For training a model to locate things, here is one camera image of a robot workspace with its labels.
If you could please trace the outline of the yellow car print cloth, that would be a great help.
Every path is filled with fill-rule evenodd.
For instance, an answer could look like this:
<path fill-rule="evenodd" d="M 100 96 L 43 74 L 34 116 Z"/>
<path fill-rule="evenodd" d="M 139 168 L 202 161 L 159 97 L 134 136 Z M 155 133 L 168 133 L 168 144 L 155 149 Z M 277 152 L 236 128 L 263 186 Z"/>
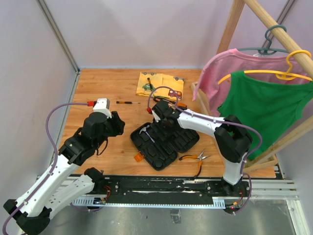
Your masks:
<path fill-rule="evenodd" d="M 150 78 L 151 83 L 155 88 L 166 86 L 175 91 L 178 100 L 182 99 L 183 87 L 185 79 L 179 76 L 172 76 L 156 72 L 141 72 L 138 79 L 136 95 L 149 96 L 151 91 L 147 78 Z"/>

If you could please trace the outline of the orange needle nose pliers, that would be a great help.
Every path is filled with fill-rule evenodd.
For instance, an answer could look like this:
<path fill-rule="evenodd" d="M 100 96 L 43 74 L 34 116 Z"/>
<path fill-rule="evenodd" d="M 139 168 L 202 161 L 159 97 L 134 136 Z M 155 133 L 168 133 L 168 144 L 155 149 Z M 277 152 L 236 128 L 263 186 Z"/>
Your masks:
<path fill-rule="evenodd" d="M 182 160 L 185 160 L 185 159 L 198 160 L 198 171 L 197 171 L 197 174 L 193 177 L 194 179 L 198 178 L 198 176 L 201 173 L 203 160 L 211 156 L 211 155 L 204 156 L 203 155 L 204 151 L 205 151 L 205 149 L 203 149 L 202 152 L 200 154 L 198 154 L 198 155 L 183 155 L 183 156 L 179 157 L 179 161 L 182 161 Z"/>

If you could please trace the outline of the claw hammer black grip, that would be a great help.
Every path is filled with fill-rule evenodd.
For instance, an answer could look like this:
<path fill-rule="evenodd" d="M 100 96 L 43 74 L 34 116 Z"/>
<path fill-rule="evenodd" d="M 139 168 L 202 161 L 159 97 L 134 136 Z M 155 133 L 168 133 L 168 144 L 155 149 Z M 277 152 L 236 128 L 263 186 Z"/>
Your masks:
<path fill-rule="evenodd" d="M 155 140 L 150 136 L 150 134 L 149 134 L 148 131 L 147 131 L 147 128 L 148 128 L 148 127 L 150 127 L 150 126 L 147 125 L 147 126 L 141 128 L 140 131 L 139 131 L 139 133 L 141 134 L 142 132 L 144 132 L 144 133 L 149 137 L 149 139 L 150 139 L 153 143 L 155 143 Z"/>

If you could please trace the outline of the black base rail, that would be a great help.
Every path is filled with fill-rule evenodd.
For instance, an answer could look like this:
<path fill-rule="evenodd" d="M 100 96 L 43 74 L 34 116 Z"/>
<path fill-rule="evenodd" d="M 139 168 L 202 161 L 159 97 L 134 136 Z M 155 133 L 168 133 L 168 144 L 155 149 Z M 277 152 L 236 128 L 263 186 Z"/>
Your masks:
<path fill-rule="evenodd" d="M 220 179 L 181 177 L 69 176 L 44 204 L 57 211 L 67 205 L 102 207 L 201 208 L 234 213 L 246 199 L 298 200 L 290 180 L 243 179 L 227 187 Z"/>

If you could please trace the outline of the black plastic tool case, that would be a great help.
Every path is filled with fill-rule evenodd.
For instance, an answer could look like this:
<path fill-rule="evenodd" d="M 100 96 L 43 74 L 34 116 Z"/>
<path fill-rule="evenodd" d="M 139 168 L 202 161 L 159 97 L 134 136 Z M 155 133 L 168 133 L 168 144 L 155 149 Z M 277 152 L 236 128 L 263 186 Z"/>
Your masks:
<path fill-rule="evenodd" d="M 149 137 L 140 129 L 147 128 L 150 136 L 155 140 L 153 143 Z M 130 139 L 147 161 L 157 171 L 161 171 L 173 163 L 179 153 L 189 151 L 200 139 L 195 130 L 184 129 L 160 129 L 155 121 L 147 122 L 130 134 Z"/>

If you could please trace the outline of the orange handled screwdriver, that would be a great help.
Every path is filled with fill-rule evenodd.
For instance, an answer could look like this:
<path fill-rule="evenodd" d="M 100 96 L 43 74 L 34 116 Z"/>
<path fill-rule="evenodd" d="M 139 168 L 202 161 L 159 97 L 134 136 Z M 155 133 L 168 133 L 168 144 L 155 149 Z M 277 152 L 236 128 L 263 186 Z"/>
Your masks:
<path fill-rule="evenodd" d="M 181 102 L 174 104 L 174 107 L 178 107 L 180 109 L 187 109 L 187 105 Z"/>

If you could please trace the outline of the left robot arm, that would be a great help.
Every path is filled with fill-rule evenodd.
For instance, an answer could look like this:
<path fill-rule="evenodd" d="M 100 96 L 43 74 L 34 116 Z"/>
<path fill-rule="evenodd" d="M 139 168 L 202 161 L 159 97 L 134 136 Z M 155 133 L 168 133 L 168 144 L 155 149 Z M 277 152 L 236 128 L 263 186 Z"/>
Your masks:
<path fill-rule="evenodd" d="M 102 143 L 109 137 L 122 135 L 125 122 L 116 111 L 107 116 L 102 112 L 91 113 L 72 137 L 68 138 L 59 150 L 57 161 L 18 199 L 7 200 L 3 207 L 9 218 L 26 235 L 40 234 L 51 219 L 65 206 L 83 194 L 101 193 L 105 189 L 103 174 L 92 167 L 75 182 L 61 191 L 57 188 L 80 167 L 88 158 L 98 152 Z"/>

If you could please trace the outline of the green tank top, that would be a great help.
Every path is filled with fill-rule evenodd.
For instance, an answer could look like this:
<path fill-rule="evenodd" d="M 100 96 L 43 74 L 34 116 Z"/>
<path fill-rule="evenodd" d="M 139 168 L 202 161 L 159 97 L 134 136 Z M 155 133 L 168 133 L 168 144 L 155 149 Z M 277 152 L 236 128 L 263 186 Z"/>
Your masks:
<path fill-rule="evenodd" d="M 280 84 L 248 77 L 243 71 L 231 74 L 230 91 L 218 108 L 222 117 L 235 115 L 253 138 L 248 157 L 254 160 L 271 147 L 297 120 L 313 97 L 312 82 Z"/>

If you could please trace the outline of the small screwdriver on cloth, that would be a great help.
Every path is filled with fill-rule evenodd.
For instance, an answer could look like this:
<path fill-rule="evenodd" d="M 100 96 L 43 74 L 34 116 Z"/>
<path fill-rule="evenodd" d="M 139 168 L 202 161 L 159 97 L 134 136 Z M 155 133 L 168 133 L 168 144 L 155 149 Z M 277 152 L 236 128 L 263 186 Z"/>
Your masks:
<path fill-rule="evenodd" d="M 148 80 L 148 83 L 149 83 L 150 91 L 153 91 L 153 90 L 154 90 L 154 87 L 153 87 L 153 85 L 152 85 L 152 83 L 151 83 L 150 78 L 148 77 L 147 80 Z"/>

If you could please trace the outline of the wooden clothes rack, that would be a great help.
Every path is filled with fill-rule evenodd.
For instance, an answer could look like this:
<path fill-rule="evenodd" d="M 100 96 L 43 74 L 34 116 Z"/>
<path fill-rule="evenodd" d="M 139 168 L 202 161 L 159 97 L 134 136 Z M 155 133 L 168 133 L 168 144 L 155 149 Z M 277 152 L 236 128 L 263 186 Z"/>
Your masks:
<path fill-rule="evenodd" d="M 262 0 L 260 3 L 287 27 L 290 36 L 302 49 L 312 52 L 313 2 L 311 0 Z M 247 6 L 240 4 L 238 7 L 232 7 L 230 15 L 233 22 L 231 27 L 226 27 L 226 35 L 220 37 L 222 47 L 217 50 L 218 52 L 225 50 L 226 47 L 242 48 L 261 44 L 261 33 L 264 33 L 266 28 Z M 312 123 L 313 103 L 309 102 L 304 109 L 303 117 L 283 135 L 288 142 L 278 143 L 275 155 L 267 162 L 249 167 L 251 176 L 274 178 L 278 172 L 274 163 L 285 166 L 288 171 L 295 171 L 301 163 L 307 162 L 311 152 L 308 138 L 313 135 Z"/>

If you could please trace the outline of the small black precision screwdriver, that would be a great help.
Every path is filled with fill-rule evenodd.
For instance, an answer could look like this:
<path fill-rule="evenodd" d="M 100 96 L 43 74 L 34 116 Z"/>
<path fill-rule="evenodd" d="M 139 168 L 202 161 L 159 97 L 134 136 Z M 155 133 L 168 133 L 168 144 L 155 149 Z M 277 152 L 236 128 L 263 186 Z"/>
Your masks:
<path fill-rule="evenodd" d="M 133 102 L 133 101 L 116 101 L 116 104 L 140 104 L 140 102 Z"/>

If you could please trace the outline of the black handled screwdriver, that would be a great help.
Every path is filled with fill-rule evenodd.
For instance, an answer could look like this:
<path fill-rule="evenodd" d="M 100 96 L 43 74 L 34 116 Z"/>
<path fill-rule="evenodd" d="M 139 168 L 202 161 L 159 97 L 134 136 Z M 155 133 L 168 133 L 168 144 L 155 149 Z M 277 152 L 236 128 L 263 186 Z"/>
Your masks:
<path fill-rule="evenodd" d="M 169 100 L 165 99 L 165 98 L 162 98 L 162 97 L 154 97 L 153 98 L 153 101 L 154 102 L 160 102 L 160 101 L 165 101 L 165 102 L 169 102 Z"/>

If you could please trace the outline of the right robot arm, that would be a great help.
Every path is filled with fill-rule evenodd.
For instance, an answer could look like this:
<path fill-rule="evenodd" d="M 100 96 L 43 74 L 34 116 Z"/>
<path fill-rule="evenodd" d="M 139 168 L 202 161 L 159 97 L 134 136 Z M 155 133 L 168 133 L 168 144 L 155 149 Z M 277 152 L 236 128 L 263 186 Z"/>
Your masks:
<path fill-rule="evenodd" d="M 252 137 L 236 116 L 211 117 L 187 108 L 170 106 L 164 100 L 152 108 L 148 107 L 147 111 L 164 128 L 189 129 L 213 137 L 225 159 L 222 191 L 228 196 L 238 192 Z"/>

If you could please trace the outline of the yellow clothes hanger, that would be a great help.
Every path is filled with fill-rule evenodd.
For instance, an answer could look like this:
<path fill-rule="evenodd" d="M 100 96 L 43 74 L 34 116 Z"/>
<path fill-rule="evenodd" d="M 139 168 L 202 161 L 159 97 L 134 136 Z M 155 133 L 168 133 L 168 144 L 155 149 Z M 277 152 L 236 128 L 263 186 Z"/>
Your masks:
<path fill-rule="evenodd" d="M 292 73 L 308 76 L 303 68 L 290 57 L 286 61 L 285 56 L 278 57 L 257 57 L 244 54 L 237 49 L 230 49 L 219 54 L 213 65 L 212 70 L 213 78 L 219 82 L 223 77 L 236 71 L 250 71 L 250 70 L 271 70 L 281 71 L 286 74 L 273 74 L 273 73 L 248 73 L 251 78 L 281 84 L 304 84 L 308 83 L 308 79 L 291 76 Z"/>

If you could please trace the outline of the teal clothes hanger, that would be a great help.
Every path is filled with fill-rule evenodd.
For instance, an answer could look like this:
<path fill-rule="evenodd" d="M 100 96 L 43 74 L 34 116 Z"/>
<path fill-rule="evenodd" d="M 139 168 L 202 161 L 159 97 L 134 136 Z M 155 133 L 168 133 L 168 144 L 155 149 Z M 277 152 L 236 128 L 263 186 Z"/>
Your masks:
<path fill-rule="evenodd" d="M 281 24 L 277 24 L 274 26 L 271 26 L 270 28 L 268 28 L 265 32 L 265 40 L 266 42 L 264 43 L 263 47 L 245 47 L 245 48 L 239 48 L 238 51 L 249 51 L 249 50 L 256 50 L 258 52 L 259 55 L 264 55 L 264 56 L 270 56 L 270 55 L 274 55 L 277 52 L 282 52 L 282 53 L 289 53 L 287 50 L 285 49 L 280 49 L 280 48 L 273 48 L 272 46 L 272 40 L 274 38 L 273 35 L 269 35 L 269 33 L 276 28 L 281 28 L 283 29 L 285 32 L 287 32 L 287 28 L 284 25 Z"/>

